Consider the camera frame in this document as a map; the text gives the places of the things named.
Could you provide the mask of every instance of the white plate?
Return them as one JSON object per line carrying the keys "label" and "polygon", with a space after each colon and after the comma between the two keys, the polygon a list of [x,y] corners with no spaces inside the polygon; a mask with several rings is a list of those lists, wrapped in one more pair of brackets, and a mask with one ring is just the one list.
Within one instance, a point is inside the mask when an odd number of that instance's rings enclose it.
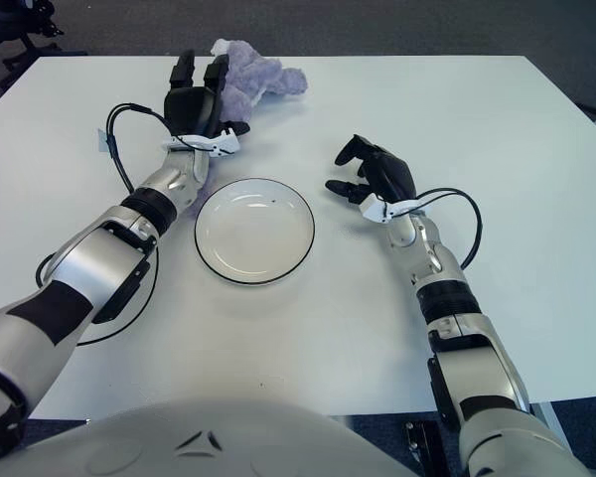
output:
{"label": "white plate", "polygon": [[244,179],[204,203],[195,241],[214,272],[259,285],[285,276],[305,259],[314,229],[311,210],[296,191],[269,179]]}

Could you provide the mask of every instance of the metal arm segment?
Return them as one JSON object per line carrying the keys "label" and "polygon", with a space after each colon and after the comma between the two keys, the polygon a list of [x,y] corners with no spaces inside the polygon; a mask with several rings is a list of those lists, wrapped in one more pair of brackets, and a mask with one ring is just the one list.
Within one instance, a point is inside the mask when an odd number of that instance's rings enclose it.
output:
{"label": "metal arm segment", "polygon": [[0,309],[0,455],[17,445],[85,328],[114,319],[132,298],[159,237],[194,202],[208,166],[206,152],[169,151],[121,205],[58,250],[42,288]]}

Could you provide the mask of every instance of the white table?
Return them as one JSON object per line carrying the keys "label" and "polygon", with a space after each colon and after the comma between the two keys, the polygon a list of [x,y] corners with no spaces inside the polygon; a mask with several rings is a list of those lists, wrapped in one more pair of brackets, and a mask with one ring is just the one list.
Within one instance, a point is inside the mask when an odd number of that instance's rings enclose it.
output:
{"label": "white table", "polygon": [[[419,191],[459,187],[478,201],[484,237],[467,275],[531,400],[596,396],[596,127],[584,114],[520,57],[282,60],[304,69],[309,91],[257,107],[214,188],[243,177],[294,187],[316,221],[308,259],[278,283],[233,285],[206,269],[193,220],[180,219],[144,316],[77,349],[34,416],[224,393],[328,414],[434,408],[424,321],[384,231],[323,186],[354,178],[333,160],[355,132],[408,161]],[[31,293],[38,261],[121,201],[97,128],[117,102],[161,110],[175,61],[43,59],[0,99],[0,306]],[[117,138],[135,183],[160,165],[152,118],[120,117]],[[446,200],[432,218],[463,257],[468,206]]]}

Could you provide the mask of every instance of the white cable clip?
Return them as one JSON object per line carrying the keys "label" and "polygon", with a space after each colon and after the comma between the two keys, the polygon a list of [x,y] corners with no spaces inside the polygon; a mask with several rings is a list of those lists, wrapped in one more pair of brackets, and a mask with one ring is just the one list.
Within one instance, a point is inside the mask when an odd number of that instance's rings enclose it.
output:
{"label": "white cable clip", "polygon": [[[223,157],[240,150],[238,137],[234,134],[233,129],[221,131],[217,137],[197,136],[195,134],[188,134],[179,136],[183,142],[189,144],[195,149],[206,151],[210,157]],[[163,146],[169,151],[185,151],[189,149],[186,144],[181,142],[177,137],[171,137],[163,142]]]}
{"label": "white cable clip", "polygon": [[380,199],[375,193],[371,193],[360,204],[360,212],[365,219],[379,224],[387,224],[397,216],[417,209],[423,205],[420,200],[401,201],[391,204]]}

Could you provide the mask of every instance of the silver robotic forearm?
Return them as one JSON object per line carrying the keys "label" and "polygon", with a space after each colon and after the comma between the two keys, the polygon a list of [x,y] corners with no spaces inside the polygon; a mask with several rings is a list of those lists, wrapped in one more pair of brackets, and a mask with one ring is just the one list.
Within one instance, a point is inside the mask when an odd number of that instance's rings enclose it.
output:
{"label": "silver robotic forearm", "polygon": [[461,428],[461,460],[470,475],[589,475],[529,414],[522,379],[435,224],[409,214],[387,227],[426,320],[437,408],[449,427]]}
{"label": "silver robotic forearm", "polygon": [[91,323],[114,319],[150,268],[159,237],[197,197],[206,152],[169,151],[163,166],[55,254],[44,285],[0,309],[0,454]]}

